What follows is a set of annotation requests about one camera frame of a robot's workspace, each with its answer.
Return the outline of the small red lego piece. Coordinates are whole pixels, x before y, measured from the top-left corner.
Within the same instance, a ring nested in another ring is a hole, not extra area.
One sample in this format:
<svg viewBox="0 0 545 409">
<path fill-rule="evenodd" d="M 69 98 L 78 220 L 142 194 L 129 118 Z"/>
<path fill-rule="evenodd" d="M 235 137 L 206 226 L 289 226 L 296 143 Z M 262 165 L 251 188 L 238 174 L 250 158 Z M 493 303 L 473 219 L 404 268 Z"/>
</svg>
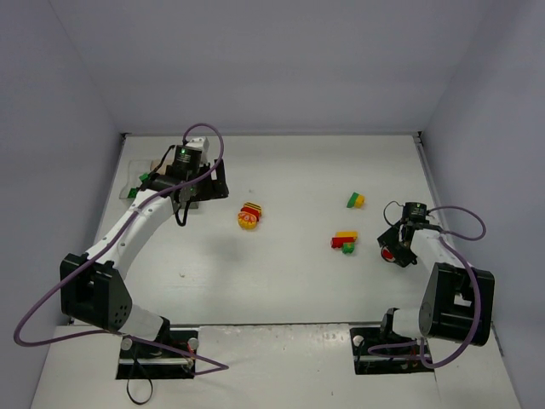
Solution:
<svg viewBox="0 0 545 409">
<path fill-rule="evenodd" d="M 395 261 L 395 258 L 393 257 L 393 255 L 389 252 L 388 249 L 383 249 L 381 251 L 381 257 L 387 261 L 387 262 L 394 262 Z"/>
</svg>

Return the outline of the yellow small lego brick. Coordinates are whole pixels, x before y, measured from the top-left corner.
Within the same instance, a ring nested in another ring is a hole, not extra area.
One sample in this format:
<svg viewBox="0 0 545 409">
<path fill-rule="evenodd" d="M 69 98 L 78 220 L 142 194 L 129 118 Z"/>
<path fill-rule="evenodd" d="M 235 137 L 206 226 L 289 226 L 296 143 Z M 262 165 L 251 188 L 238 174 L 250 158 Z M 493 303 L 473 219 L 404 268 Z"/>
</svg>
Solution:
<svg viewBox="0 0 545 409">
<path fill-rule="evenodd" d="M 358 195 L 354 201 L 355 208 L 362 208 L 365 202 L 365 197 L 363 195 Z"/>
</svg>

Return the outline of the green slope lego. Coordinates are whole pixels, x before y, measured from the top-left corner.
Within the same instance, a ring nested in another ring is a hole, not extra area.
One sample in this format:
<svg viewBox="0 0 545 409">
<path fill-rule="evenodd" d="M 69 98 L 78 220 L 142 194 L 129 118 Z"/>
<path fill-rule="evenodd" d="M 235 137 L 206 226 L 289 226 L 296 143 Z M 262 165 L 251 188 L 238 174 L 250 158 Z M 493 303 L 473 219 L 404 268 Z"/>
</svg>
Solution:
<svg viewBox="0 0 545 409">
<path fill-rule="evenodd" d="M 356 201 L 358 200 L 359 198 L 359 194 L 358 193 L 353 193 L 349 200 L 347 201 L 347 208 L 353 208 L 356 204 Z"/>
</svg>

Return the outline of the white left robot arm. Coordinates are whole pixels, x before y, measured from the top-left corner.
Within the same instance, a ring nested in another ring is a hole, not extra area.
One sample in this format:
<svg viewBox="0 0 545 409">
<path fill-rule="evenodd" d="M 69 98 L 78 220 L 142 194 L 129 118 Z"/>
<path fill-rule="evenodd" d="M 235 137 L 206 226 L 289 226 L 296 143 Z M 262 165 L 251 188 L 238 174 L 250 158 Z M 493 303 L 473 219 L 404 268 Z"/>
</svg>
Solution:
<svg viewBox="0 0 545 409">
<path fill-rule="evenodd" d="M 171 150 L 172 163 L 141 178 L 131 206 L 111 230 L 81 256 L 69 254 L 61 262 L 62 279 L 76 275 L 60 290 L 64 314 L 110 333 L 168 342 L 169 321 L 133 302 L 124 283 L 127 273 L 165 222 L 175 219 L 183 227 L 193 204 L 229 194 L 224 163 L 208 161 L 206 138 L 192 138 Z"/>
</svg>

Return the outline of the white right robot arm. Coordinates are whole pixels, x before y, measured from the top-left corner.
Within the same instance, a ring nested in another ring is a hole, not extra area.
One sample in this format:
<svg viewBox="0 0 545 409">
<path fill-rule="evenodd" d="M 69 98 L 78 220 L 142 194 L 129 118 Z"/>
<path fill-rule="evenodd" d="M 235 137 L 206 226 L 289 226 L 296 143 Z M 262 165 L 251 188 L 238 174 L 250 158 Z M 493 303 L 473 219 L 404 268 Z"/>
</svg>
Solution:
<svg viewBox="0 0 545 409">
<path fill-rule="evenodd" d="M 438 338 L 484 346 L 491 332 L 495 278 L 473 267 L 431 223 L 425 204 L 407 202 L 399 220 L 378 237 L 381 257 L 401 268 L 419 265 L 428 282 L 416 309 L 389 308 L 381 323 L 386 339 Z"/>
</svg>

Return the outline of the yellow striped curved lego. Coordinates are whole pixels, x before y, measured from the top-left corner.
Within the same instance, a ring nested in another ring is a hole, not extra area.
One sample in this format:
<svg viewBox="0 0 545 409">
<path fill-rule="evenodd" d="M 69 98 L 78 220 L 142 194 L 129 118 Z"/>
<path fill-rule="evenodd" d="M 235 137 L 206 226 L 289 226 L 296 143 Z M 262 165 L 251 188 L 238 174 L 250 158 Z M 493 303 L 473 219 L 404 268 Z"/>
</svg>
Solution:
<svg viewBox="0 0 545 409">
<path fill-rule="evenodd" d="M 258 204 L 246 202 L 243 206 L 244 209 L 250 209 L 252 212 L 256 213 L 258 216 L 262 215 L 262 208 Z"/>
</svg>

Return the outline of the yellow butterfly print lego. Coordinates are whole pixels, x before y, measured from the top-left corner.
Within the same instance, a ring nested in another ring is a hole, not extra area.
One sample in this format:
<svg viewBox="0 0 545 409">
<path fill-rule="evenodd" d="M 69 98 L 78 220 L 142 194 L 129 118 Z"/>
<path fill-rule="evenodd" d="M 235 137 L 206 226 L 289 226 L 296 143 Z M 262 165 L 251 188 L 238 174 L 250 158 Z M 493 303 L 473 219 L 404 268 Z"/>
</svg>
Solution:
<svg viewBox="0 0 545 409">
<path fill-rule="evenodd" d="M 243 230 L 253 230 L 253 229 L 255 229 L 257 227 L 258 222 L 248 222 L 248 221 L 240 219 L 239 216 L 238 216 L 238 225 Z"/>
</svg>

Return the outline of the red curved lego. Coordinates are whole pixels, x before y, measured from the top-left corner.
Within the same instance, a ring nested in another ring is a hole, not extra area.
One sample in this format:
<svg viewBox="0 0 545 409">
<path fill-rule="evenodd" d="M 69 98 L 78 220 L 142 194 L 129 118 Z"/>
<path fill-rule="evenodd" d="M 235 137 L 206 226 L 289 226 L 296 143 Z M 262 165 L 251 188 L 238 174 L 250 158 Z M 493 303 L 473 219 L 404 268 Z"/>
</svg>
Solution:
<svg viewBox="0 0 545 409">
<path fill-rule="evenodd" d="M 250 209 L 242 208 L 238 216 L 240 219 L 248 221 L 248 222 L 258 222 L 260 220 L 260 216 L 252 212 Z"/>
</svg>

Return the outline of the green number two lego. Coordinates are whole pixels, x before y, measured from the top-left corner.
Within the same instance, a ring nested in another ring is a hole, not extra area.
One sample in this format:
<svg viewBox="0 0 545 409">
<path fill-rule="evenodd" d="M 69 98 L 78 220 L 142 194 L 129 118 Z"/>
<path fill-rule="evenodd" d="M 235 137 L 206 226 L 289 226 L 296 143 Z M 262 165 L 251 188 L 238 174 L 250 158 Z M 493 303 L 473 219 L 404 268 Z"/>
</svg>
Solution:
<svg viewBox="0 0 545 409">
<path fill-rule="evenodd" d="M 355 250 L 355 243 L 354 242 L 346 242 L 342 245 L 341 252 L 343 254 L 353 254 Z"/>
</svg>

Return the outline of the yellow long lego brick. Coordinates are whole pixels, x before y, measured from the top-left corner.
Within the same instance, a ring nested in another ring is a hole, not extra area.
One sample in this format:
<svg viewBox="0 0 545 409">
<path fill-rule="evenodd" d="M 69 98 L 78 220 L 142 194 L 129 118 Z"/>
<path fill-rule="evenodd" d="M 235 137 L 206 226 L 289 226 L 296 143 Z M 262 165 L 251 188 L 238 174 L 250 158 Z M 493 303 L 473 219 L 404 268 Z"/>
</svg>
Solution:
<svg viewBox="0 0 545 409">
<path fill-rule="evenodd" d="M 356 241 L 358 236 L 359 234 L 357 231 L 339 231 L 336 232 L 335 235 L 336 238 L 351 239 L 352 241 Z"/>
</svg>

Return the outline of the red long lego brick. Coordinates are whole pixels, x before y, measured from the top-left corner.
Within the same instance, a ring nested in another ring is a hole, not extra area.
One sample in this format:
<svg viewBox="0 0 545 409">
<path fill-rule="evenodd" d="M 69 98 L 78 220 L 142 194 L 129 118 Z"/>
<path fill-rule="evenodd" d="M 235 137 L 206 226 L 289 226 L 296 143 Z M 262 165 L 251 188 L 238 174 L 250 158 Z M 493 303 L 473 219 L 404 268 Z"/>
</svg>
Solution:
<svg viewBox="0 0 545 409">
<path fill-rule="evenodd" d="M 335 236 L 331 239 L 330 246 L 333 249 L 339 249 L 342 248 L 344 244 L 355 243 L 356 240 L 357 239 L 353 236 Z"/>
</svg>

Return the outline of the clear plastic container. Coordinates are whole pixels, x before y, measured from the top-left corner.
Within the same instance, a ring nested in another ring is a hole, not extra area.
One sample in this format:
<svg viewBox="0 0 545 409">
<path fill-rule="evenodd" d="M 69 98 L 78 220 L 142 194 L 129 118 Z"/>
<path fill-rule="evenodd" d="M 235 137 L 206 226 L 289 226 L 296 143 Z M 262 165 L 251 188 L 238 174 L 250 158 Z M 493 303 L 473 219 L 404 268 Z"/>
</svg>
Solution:
<svg viewBox="0 0 545 409">
<path fill-rule="evenodd" d="M 127 177 L 125 178 L 124 185 L 122 186 L 118 198 L 121 200 L 130 200 L 127 198 L 129 190 L 132 187 L 139 189 L 142 181 L 139 176 L 143 173 L 149 173 L 152 169 L 151 160 L 131 160 L 129 161 L 127 168 Z"/>
</svg>

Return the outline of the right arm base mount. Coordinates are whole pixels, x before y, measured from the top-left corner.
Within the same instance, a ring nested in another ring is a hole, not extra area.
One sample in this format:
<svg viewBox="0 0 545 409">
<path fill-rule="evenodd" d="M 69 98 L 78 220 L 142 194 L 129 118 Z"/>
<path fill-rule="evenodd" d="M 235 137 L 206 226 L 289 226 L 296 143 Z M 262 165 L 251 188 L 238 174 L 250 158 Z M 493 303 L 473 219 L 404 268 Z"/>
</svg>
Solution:
<svg viewBox="0 0 545 409">
<path fill-rule="evenodd" d="M 353 369 L 358 376 L 433 372 L 420 359 L 420 346 L 408 337 L 386 333 L 378 325 L 349 329 Z"/>
</svg>

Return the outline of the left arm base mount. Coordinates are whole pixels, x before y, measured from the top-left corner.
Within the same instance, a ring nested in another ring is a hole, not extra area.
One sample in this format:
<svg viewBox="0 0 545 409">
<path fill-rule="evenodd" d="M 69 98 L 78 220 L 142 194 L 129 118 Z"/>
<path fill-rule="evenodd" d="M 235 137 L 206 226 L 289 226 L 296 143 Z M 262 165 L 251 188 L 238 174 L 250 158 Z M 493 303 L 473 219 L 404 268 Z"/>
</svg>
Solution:
<svg viewBox="0 0 545 409">
<path fill-rule="evenodd" d="M 195 359 L 147 343 L 122 338 L 117 380 L 194 379 Z"/>
</svg>

